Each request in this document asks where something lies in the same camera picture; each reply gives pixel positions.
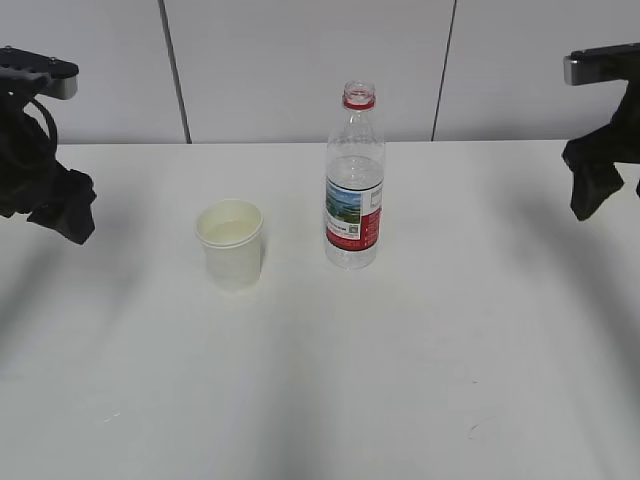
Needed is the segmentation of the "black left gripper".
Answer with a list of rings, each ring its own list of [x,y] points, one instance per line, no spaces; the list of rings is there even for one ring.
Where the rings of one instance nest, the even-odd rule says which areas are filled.
[[[1,215],[27,221],[83,245],[95,231],[92,178],[60,168],[50,112],[22,92],[1,95]]]

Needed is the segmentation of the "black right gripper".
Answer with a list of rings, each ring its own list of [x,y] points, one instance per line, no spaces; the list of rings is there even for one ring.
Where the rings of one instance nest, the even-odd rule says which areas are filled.
[[[606,134],[588,134],[567,142],[562,158],[573,175],[570,208],[588,220],[624,181],[616,163],[639,164],[639,81],[627,84]]]

